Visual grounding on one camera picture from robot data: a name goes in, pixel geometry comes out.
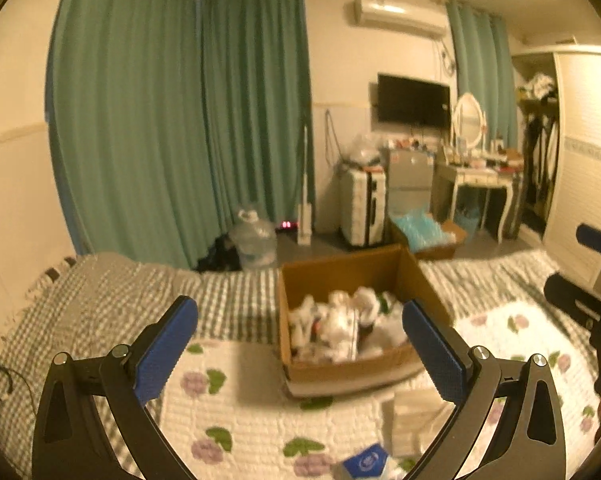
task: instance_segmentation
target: teal curtain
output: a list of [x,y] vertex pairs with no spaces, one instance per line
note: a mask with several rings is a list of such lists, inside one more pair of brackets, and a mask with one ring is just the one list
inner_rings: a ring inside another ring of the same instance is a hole
[[45,121],[48,126],[48,135],[50,140],[50,153],[52,155],[52,169],[54,180],[56,182],[56,190],[60,199],[60,206],[65,216],[65,223],[68,228],[69,237],[74,246],[76,254],[85,254],[88,252],[85,241],[82,237],[82,230],[78,226],[76,218],[76,210],[74,201],[71,198],[71,190],[67,180],[67,172],[63,165],[62,156],[60,154],[60,138],[56,129],[56,116],[54,113],[54,98],[53,98],[53,53],[54,41],[56,32],[57,17],[54,20],[52,27],[52,37],[50,39],[50,49],[47,56],[47,70],[45,74]]
[[221,233],[197,0],[62,0],[58,152],[90,251],[195,267]]
[[499,134],[518,146],[516,99],[509,37],[504,20],[450,0],[447,13],[456,52],[458,95],[471,92],[487,115],[489,141]]
[[[201,0],[207,140],[222,228],[255,203],[296,218],[309,56],[303,0]],[[313,149],[309,144],[309,182]]]

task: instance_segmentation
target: checkered blanket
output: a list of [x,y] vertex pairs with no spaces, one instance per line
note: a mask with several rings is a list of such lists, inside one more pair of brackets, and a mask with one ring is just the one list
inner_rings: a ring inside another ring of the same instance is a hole
[[[525,251],[494,260],[423,262],[421,267],[456,319],[504,303],[528,301],[548,307],[542,295],[556,266],[542,251]],[[197,338],[277,341],[277,272],[199,274],[167,266],[139,264],[103,253],[80,261],[26,311],[5,337],[0,364],[20,372],[31,386],[34,405],[51,360],[59,351],[73,358],[101,356],[114,345],[132,342],[184,294],[197,300]],[[593,363],[586,333],[549,308],[576,348]],[[26,386],[14,378],[14,392],[0,403],[0,448],[24,478],[31,475],[35,415]],[[96,399],[103,426],[123,468],[141,476],[104,399]],[[158,419],[162,400],[149,412]]]

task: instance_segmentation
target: blue gripper pad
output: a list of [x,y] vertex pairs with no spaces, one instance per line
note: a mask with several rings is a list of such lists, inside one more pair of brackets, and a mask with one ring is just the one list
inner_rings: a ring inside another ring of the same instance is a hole
[[403,306],[403,329],[440,397],[461,404],[467,397],[465,368],[416,300]]
[[136,365],[134,392],[140,405],[157,399],[198,325],[198,305],[187,298]]

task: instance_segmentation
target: white wardrobe door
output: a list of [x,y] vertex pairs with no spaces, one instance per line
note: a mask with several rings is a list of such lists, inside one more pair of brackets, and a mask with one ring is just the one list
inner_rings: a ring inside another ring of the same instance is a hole
[[601,229],[601,55],[556,54],[560,147],[543,243],[570,277],[593,286],[601,254],[575,237],[582,223]]

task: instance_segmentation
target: metal screw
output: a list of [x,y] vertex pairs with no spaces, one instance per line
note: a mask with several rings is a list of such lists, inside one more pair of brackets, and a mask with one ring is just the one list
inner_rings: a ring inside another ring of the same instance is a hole
[[56,354],[54,356],[54,364],[55,365],[63,365],[63,364],[65,364],[67,362],[68,357],[69,356],[67,354],[65,354],[65,352],[61,352],[59,354]]
[[545,357],[540,354],[534,354],[533,359],[536,365],[538,366],[545,366],[547,364],[547,360],[545,359]]
[[117,359],[120,359],[121,357],[125,357],[125,355],[127,355],[129,352],[130,352],[130,348],[127,345],[116,345],[112,349],[112,355],[114,357],[116,357]]
[[487,359],[491,354],[489,353],[489,351],[487,350],[487,348],[485,348],[484,346],[477,346],[474,348],[474,355],[484,361],[485,359]]

